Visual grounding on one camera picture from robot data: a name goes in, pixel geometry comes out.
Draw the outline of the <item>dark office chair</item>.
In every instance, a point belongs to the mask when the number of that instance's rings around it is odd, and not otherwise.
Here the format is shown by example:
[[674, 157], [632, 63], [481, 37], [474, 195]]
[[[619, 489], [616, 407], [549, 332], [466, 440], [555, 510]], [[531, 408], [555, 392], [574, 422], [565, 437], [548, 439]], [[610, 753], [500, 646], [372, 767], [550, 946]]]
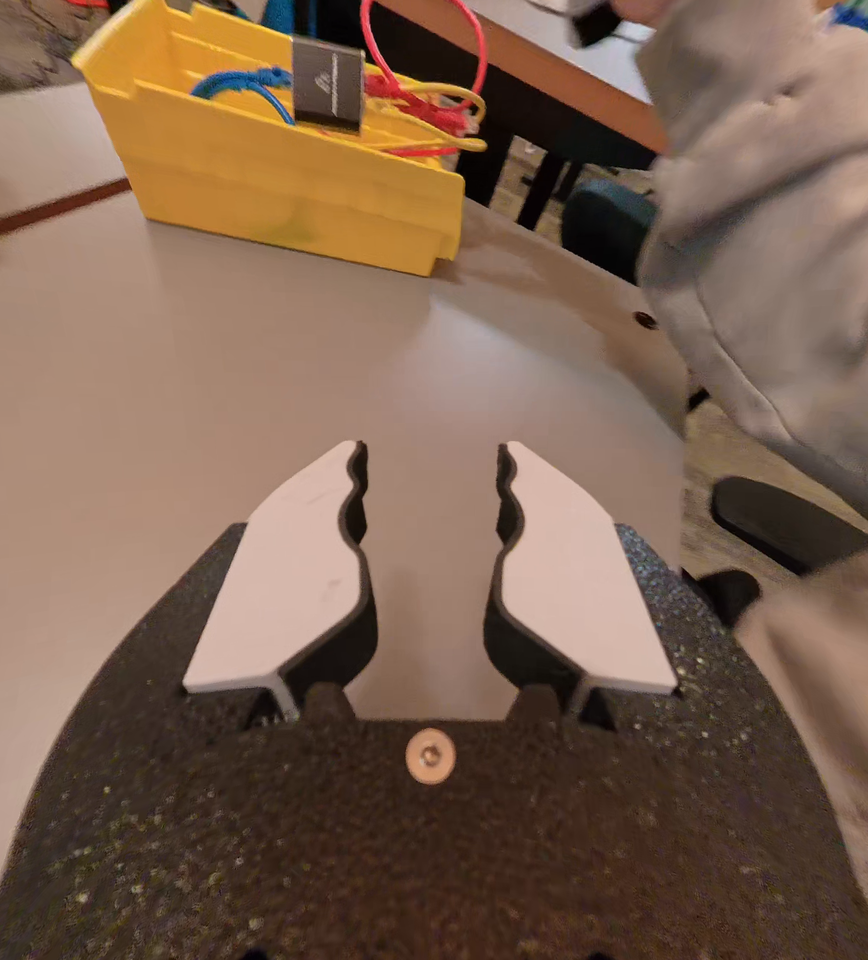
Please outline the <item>dark office chair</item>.
[[597, 179], [573, 190], [564, 204], [561, 246], [623, 282], [637, 284], [641, 248], [656, 216], [656, 205], [615, 181]]

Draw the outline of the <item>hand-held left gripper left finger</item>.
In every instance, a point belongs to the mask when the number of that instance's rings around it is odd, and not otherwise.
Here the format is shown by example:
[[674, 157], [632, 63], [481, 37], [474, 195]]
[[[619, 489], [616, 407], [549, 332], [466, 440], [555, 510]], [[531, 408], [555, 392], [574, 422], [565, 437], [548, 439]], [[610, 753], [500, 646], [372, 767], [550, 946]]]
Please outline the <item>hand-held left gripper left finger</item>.
[[346, 688], [378, 645], [368, 559], [368, 448], [348, 439], [250, 515], [183, 677], [188, 693], [267, 690], [299, 718], [317, 684]]

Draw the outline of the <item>person's right forearm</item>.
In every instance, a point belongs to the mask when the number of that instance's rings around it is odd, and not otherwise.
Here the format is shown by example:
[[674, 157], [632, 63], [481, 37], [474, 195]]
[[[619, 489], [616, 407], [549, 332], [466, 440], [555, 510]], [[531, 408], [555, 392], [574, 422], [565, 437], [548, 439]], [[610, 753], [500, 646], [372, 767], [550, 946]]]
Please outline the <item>person's right forearm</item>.
[[641, 291], [737, 427], [868, 521], [868, 33], [676, 2], [637, 63], [669, 141]]

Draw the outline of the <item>black ethernet splitter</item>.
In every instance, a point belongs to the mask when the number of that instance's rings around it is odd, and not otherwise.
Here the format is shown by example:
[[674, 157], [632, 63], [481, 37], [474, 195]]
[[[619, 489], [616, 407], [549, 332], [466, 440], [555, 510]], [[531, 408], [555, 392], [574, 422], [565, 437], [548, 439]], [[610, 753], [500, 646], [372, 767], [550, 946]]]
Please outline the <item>black ethernet splitter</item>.
[[315, 38], [292, 37], [297, 124], [358, 137], [366, 105], [366, 53]]

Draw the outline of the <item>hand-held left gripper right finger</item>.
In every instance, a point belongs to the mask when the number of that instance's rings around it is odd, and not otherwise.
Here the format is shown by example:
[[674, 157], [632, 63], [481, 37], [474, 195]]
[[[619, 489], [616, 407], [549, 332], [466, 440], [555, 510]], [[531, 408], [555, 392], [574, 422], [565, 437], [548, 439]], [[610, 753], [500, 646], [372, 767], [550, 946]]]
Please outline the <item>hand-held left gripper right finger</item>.
[[584, 714], [593, 693], [669, 697], [678, 677], [617, 526], [582, 486], [520, 441], [497, 451], [496, 534], [484, 647], [524, 690]]

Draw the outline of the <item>yellow plastic bin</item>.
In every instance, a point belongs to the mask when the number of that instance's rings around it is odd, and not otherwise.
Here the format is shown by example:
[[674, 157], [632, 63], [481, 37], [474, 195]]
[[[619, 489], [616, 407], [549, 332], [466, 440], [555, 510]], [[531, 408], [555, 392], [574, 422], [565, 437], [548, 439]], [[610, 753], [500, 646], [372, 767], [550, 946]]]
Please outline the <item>yellow plastic bin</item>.
[[285, 34], [195, 4], [131, 2], [74, 55], [150, 220], [427, 277], [461, 245], [464, 182], [412, 118], [373, 102], [360, 135], [287, 124], [225, 71], [292, 67]]

